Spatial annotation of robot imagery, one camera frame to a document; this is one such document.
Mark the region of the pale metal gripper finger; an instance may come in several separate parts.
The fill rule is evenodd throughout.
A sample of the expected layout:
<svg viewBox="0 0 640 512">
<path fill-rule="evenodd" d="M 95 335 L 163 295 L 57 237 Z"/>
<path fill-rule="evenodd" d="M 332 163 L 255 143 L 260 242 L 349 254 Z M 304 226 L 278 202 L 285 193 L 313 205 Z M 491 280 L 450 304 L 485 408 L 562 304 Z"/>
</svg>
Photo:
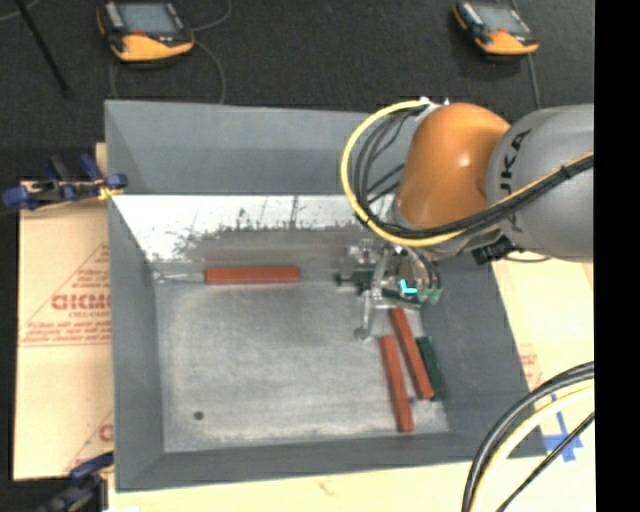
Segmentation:
<svg viewBox="0 0 640 512">
<path fill-rule="evenodd" d="M 343 263 L 348 267 L 370 267 L 377 264 L 377 242 L 363 238 L 345 246 Z"/>
<path fill-rule="evenodd" d="M 382 310 L 381 299 L 372 292 L 363 292 L 358 302 L 360 305 L 360 323 L 354 330 L 355 339 L 370 341 L 378 333 L 379 317 Z"/>
</svg>

